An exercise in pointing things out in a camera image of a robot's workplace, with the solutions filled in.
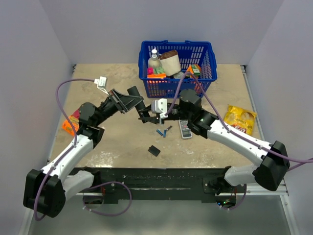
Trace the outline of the black remote control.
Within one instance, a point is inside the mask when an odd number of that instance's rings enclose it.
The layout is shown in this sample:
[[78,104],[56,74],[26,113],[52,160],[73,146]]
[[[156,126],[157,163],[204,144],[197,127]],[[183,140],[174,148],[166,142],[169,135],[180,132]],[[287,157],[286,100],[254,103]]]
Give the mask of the black remote control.
[[130,96],[133,96],[135,98],[135,100],[136,100],[135,108],[136,108],[136,110],[137,110],[137,112],[139,114],[139,117],[140,118],[143,118],[143,117],[144,118],[148,118],[148,117],[150,117],[148,111],[145,110],[146,106],[145,106],[145,104],[143,102],[143,97],[140,95],[137,87],[136,86],[132,86],[131,88],[127,89],[127,92],[128,92],[128,94]]

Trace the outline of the black remote battery cover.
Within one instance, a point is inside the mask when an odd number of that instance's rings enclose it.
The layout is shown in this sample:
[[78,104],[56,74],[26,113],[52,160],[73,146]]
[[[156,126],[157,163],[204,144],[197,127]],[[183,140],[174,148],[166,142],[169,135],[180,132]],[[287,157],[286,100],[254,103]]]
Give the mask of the black remote battery cover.
[[154,156],[158,156],[160,154],[160,150],[156,148],[154,145],[151,145],[148,149],[148,152],[151,153]]

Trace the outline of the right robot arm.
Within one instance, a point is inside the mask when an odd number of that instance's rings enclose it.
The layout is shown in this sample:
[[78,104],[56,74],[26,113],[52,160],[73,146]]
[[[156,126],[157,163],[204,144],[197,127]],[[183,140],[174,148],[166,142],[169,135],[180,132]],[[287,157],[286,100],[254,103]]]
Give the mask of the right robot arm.
[[253,183],[276,191],[290,167],[288,159],[278,156],[287,154],[281,142],[258,140],[223,123],[220,117],[202,108],[201,98],[191,89],[180,93],[178,104],[162,98],[149,106],[140,102],[136,109],[142,122],[163,124],[166,120],[185,120],[193,134],[219,142],[251,161],[251,165],[242,167],[227,166],[211,180],[209,185],[218,192],[230,192],[238,185]]

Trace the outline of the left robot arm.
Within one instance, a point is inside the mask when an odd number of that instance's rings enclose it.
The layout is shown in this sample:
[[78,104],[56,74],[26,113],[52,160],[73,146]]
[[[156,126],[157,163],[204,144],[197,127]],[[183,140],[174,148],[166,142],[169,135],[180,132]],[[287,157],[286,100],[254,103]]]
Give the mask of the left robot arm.
[[48,165],[41,170],[31,170],[26,176],[23,205],[35,212],[56,217],[66,201],[75,194],[88,189],[96,192],[101,180],[89,171],[80,170],[70,175],[75,166],[101,141],[104,129],[99,125],[116,112],[126,113],[139,107],[143,97],[137,87],[121,94],[115,89],[107,99],[96,107],[90,102],[79,108],[79,129],[73,141]]

